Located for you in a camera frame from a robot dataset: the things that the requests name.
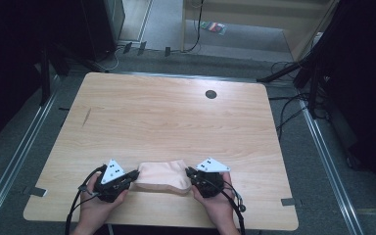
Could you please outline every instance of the beige foam block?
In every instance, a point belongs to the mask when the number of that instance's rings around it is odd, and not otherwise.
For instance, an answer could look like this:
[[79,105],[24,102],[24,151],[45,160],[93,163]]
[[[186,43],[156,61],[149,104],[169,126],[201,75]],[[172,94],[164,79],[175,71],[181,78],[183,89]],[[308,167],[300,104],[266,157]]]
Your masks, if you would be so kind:
[[144,189],[155,191],[170,190],[178,194],[188,193],[191,181],[187,177],[184,161],[168,163],[142,163],[139,165],[139,176],[133,183]]

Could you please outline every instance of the black tape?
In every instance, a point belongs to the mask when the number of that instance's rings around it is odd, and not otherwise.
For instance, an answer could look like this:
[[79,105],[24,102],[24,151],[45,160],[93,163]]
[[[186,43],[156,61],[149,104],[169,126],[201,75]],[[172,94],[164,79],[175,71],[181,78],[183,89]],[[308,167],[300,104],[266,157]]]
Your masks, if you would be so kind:
[[143,52],[145,51],[145,47],[146,47],[146,41],[144,41],[140,44],[139,51],[137,52],[138,56],[143,54]]
[[301,206],[302,201],[301,200],[295,200],[294,198],[288,198],[288,199],[281,199],[283,207],[288,207],[288,206]]
[[129,52],[131,47],[132,47],[132,42],[127,43],[124,46],[123,54],[126,54],[127,52]]
[[47,190],[46,189],[42,189],[42,188],[37,188],[37,187],[28,187],[26,186],[24,189],[23,189],[23,194],[27,194],[27,195],[33,195],[33,196],[37,196],[37,197],[44,197],[46,194],[47,194]]
[[164,56],[165,56],[165,57],[170,56],[170,47],[165,47],[165,48],[164,48]]

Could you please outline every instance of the finger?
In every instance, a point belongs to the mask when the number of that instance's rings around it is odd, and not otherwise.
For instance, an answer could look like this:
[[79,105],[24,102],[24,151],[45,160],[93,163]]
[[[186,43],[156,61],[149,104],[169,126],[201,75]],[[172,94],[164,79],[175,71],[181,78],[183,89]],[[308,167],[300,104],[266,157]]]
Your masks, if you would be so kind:
[[116,198],[115,203],[121,204],[122,202],[124,202],[124,198],[126,198],[128,192],[129,190],[123,190],[123,192],[121,192]]
[[227,183],[229,183],[229,184],[232,184],[232,183],[231,183],[231,176],[230,176],[230,173],[229,173],[229,172],[223,172],[223,173],[222,173],[222,179],[223,179],[225,182],[227,182]]
[[96,183],[99,175],[100,175],[99,173],[95,173],[95,174],[93,174],[93,176],[91,176],[90,180],[88,180],[88,183],[87,183],[88,191],[93,192],[94,184]]
[[202,203],[204,201],[203,195],[201,195],[200,191],[198,190],[197,186],[193,185],[192,192],[194,193],[194,199],[198,202]]

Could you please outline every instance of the hand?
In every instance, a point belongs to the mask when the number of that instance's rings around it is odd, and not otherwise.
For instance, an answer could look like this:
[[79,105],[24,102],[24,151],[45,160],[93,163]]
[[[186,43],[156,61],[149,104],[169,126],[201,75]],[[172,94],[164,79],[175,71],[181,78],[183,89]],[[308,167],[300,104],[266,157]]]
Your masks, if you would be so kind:
[[[94,174],[87,184],[89,192],[93,192],[94,184],[96,183],[99,174]],[[128,190],[124,190],[118,195],[116,200],[112,203],[101,201],[99,198],[91,199],[80,205],[80,219],[78,225],[75,227],[72,235],[92,235],[99,229],[108,219],[110,213],[117,208],[127,195]],[[87,192],[82,192],[80,201],[91,198]]]
[[[231,177],[230,173],[224,172],[222,174],[222,179],[231,184]],[[192,187],[192,191],[194,192],[194,198],[200,202],[207,211],[210,220],[218,229],[219,234],[221,235],[238,235],[240,234],[234,224],[233,219],[233,208],[231,207],[228,199],[225,198],[224,195],[219,193],[215,197],[212,198],[203,198],[200,191],[198,191],[197,187],[194,185]],[[230,189],[224,189],[224,192],[234,198],[234,194]]]

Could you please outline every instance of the wooden table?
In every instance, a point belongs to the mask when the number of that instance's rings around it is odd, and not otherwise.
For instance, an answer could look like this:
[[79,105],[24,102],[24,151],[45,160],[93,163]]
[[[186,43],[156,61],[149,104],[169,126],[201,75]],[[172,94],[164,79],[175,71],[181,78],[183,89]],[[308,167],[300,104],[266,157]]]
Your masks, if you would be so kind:
[[[216,98],[207,98],[208,90]],[[143,162],[183,160],[195,166],[208,157],[231,167],[247,207],[247,229],[298,227],[295,207],[281,203],[292,195],[263,85],[89,73],[36,184],[48,193],[31,196],[23,216],[65,221],[77,187],[109,159],[131,171]],[[72,220],[78,215],[76,210]],[[136,187],[108,222],[213,227],[192,192],[180,196]]]
[[[333,17],[338,0],[206,0],[202,21],[282,28],[294,61],[305,56],[316,33]],[[197,21],[201,0],[183,0],[181,50],[185,21]]]

